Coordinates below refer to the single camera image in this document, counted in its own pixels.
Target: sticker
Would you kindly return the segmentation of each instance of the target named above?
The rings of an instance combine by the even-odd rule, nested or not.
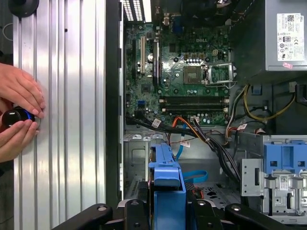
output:
[[[305,60],[304,16],[300,13],[277,14],[278,61]]]
[[[182,141],[182,142],[180,143],[180,145],[182,145],[182,146],[184,146],[184,147],[188,147],[188,148],[190,148],[190,146],[191,146],[190,142],[188,142],[188,141]]]
[[[152,127],[158,128],[160,124],[161,124],[161,121],[158,119],[155,119],[153,120]]]
[[[247,125],[247,124],[242,124],[242,125],[240,125],[240,126],[237,128],[237,130],[243,130],[243,129],[246,128],[246,126],[248,126],[248,125]]]
[[[287,62],[284,62],[283,63],[283,67],[287,68],[287,69],[292,69],[293,65],[287,63]]]
[[[279,189],[280,190],[288,190],[288,176],[280,176],[279,178]]]

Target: chip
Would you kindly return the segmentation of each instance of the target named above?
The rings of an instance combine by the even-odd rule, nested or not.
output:
[[[151,91],[150,84],[142,84],[141,85],[141,92],[142,93],[150,93],[150,91]]]
[[[201,84],[201,67],[200,66],[185,66],[183,68],[183,83],[184,84]]]
[[[170,43],[169,44],[169,52],[170,53],[175,53],[176,52],[176,44],[175,43]]]

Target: screw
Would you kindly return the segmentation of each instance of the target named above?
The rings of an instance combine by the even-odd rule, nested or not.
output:
[[[232,205],[231,209],[234,210],[234,211],[240,211],[241,210],[241,208],[237,205]]]
[[[200,206],[204,206],[206,203],[202,200],[200,200],[199,202],[197,202]]]
[[[99,206],[98,207],[98,211],[105,211],[106,210],[106,207],[105,206]]]

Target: yellow wire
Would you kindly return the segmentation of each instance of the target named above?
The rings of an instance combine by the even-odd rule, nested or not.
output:
[[[245,88],[245,91],[244,91],[244,106],[246,108],[246,111],[248,113],[248,115],[255,119],[255,120],[258,120],[258,121],[267,121],[267,120],[271,120],[277,116],[279,116],[280,114],[282,114],[283,112],[285,112],[291,105],[292,103],[295,101],[295,97],[293,97],[292,101],[285,107],[283,108],[282,110],[280,110],[279,112],[277,112],[276,114],[272,115],[272,116],[269,116],[269,117],[266,117],[266,118],[262,118],[262,117],[257,117],[255,115],[253,115],[250,111],[249,111],[249,108],[248,108],[248,102],[247,102],[247,95],[248,95],[248,89],[249,87]]]

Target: ribbed metal panel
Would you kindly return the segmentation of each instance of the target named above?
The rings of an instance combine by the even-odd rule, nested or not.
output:
[[[14,64],[42,85],[41,132],[14,161],[14,229],[47,230],[106,202],[106,0],[41,0],[14,17]]]

